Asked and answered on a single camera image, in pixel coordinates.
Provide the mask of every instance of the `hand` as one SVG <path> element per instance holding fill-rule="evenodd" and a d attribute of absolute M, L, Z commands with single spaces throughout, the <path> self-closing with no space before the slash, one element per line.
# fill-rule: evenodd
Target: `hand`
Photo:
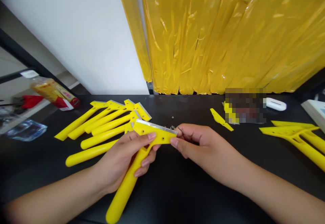
<path fill-rule="evenodd" d="M 170 143 L 184 158 L 190 158 L 215 180 L 234 188 L 249 160 L 210 127 L 181 124 L 175 130 L 177 138 L 172 138 Z"/>
<path fill-rule="evenodd" d="M 156 133 L 139 136 L 135 131 L 131 131 L 123 135 L 93 166 L 93 172 L 105 193 L 109 194 L 118 189 L 138 150 L 150 144 L 155 137 Z M 148 171 L 160 146 L 152 147 L 149 155 L 142 161 L 142 167 L 135 172 L 135 177 L 142 176 Z"/>

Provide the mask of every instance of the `left hand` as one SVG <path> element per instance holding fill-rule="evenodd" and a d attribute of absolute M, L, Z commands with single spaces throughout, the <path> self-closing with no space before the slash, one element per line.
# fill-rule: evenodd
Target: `left hand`
<path fill-rule="evenodd" d="M 155 138 L 156 133 L 139 136 L 135 131 L 131 131 L 123 135 L 92 167 L 92 172 L 105 193 L 112 193 L 119 188 L 138 150 L 150 144 Z M 142 167 L 134 173 L 135 177 L 142 176 L 148 171 L 160 146 L 155 145 L 151 148 L 149 155 L 141 163 Z"/>

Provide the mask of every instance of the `forearm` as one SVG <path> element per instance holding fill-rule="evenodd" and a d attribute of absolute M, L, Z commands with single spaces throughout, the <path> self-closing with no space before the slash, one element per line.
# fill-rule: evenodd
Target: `forearm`
<path fill-rule="evenodd" d="M 8 203 L 5 207 L 8 220 L 13 224 L 67 223 L 105 195 L 91 169 L 84 169 Z"/>
<path fill-rule="evenodd" d="M 250 161 L 234 189 L 279 223 L 324 223 L 325 202 Z"/>

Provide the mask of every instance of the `white wall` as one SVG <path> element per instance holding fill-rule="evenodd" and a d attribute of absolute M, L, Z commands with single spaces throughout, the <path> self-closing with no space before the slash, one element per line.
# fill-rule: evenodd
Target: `white wall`
<path fill-rule="evenodd" d="M 53 54 L 0 2 L 0 28 L 13 38 L 20 46 L 30 53 L 54 75 L 62 74 L 66 68 Z M 20 61 L 0 47 L 0 76 L 25 69 Z M 29 88 L 24 78 L 18 78 L 0 84 L 1 98 L 9 98 Z"/>
<path fill-rule="evenodd" d="M 2 0 L 92 94 L 148 94 L 121 0 Z"/>
<path fill-rule="evenodd" d="M 2 2 L 0 2 L 0 28 L 54 75 L 66 71 L 66 68 L 59 60 L 53 56 Z"/>

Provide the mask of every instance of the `scraper handle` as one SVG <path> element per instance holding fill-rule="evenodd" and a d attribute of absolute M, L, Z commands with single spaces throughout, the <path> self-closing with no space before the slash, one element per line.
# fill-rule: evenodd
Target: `scraper handle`
<path fill-rule="evenodd" d="M 107 122 L 110 122 L 111 120 L 117 118 L 118 116 L 122 115 L 123 113 L 127 112 L 126 110 L 118 110 L 116 112 L 113 112 L 95 122 L 93 122 L 92 124 L 88 125 L 87 127 L 85 127 L 85 131 L 86 133 L 91 133 L 91 131 Z"/>
<path fill-rule="evenodd" d="M 90 147 L 93 147 L 94 145 L 97 145 L 97 144 L 99 144 L 101 142 L 104 142 L 104 141 L 114 137 L 115 135 L 118 135 L 118 134 L 124 132 L 124 130 L 125 130 L 124 125 L 119 126 L 119 127 L 115 128 L 115 129 L 103 132 L 101 134 L 98 134 L 96 136 L 93 136 L 91 138 L 88 138 L 88 139 L 85 139 L 85 140 L 81 141 L 80 146 L 81 146 L 81 148 L 83 150 L 88 149 Z"/>
<path fill-rule="evenodd" d="M 93 136 L 98 135 L 100 133 L 106 132 L 108 130 L 111 130 L 127 121 L 130 120 L 130 115 L 126 115 L 124 117 L 121 117 L 119 119 L 115 119 L 113 121 L 110 121 L 108 123 L 105 123 L 104 125 L 99 126 L 98 128 L 95 128 L 91 131 L 91 134 Z"/>
<path fill-rule="evenodd" d="M 65 165 L 67 167 L 71 167 L 71 166 L 74 166 L 74 165 L 77 165 L 81 162 L 84 162 L 86 160 L 89 160 L 89 159 L 92 159 L 96 156 L 99 156 L 101 154 L 104 154 L 105 152 L 107 152 L 109 149 L 112 148 L 112 146 L 118 141 L 117 140 L 114 140 L 114 141 L 111 141 L 109 143 L 106 143 L 106 144 L 102 144 L 102 145 L 99 145 L 99 146 L 96 146 L 96 147 L 93 147 L 93 148 L 90 148 L 90 149 L 87 149 L 87 150 L 84 150 L 84 151 L 81 151 L 81 152 L 78 152 L 76 154 L 73 154 L 73 155 L 70 155 L 66 161 L 65 161 Z"/>
<path fill-rule="evenodd" d="M 307 144 L 300 137 L 295 138 L 295 140 L 290 139 L 289 141 L 325 172 L 325 156 Z"/>
<path fill-rule="evenodd" d="M 313 146 L 319 149 L 321 152 L 325 154 L 325 140 L 318 137 L 311 131 L 307 131 L 301 134 L 305 139 L 307 139 Z"/>
<path fill-rule="evenodd" d="M 73 130 L 71 133 L 68 134 L 68 137 L 70 139 L 77 139 L 80 135 L 82 135 L 85 132 L 85 127 L 92 124 L 93 122 L 97 121 L 98 119 L 106 116 L 108 113 L 113 111 L 113 109 L 106 108 L 98 115 L 94 116 L 93 118 L 89 119 L 88 121 L 81 124 L 79 127 L 77 127 L 75 130 Z"/>
<path fill-rule="evenodd" d="M 99 108 L 93 107 L 90 110 L 88 110 L 85 114 L 83 114 L 81 117 L 70 123 L 65 129 L 63 129 L 61 132 L 59 132 L 55 138 L 59 140 L 65 140 L 68 137 L 68 134 L 72 132 L 74 129 L 79 127 L 81 124 L 83 124 L 92 114 L 94 114 Z"/>
<path fill-rule="evenodd" d="M 134 189 L 135 183 L 138 178 L 134 177 L 134 173 L 141 167 L 141 162 L 148 156 L 150 148 L 142 147 L 129 170 L 127 171 L 120 187 L 118 188 L 109 208 L 106 213 L 106 221 L 109 224 L 115 224 L 120 219 L 122 212 L 128 202 L 130 195 Z"/>

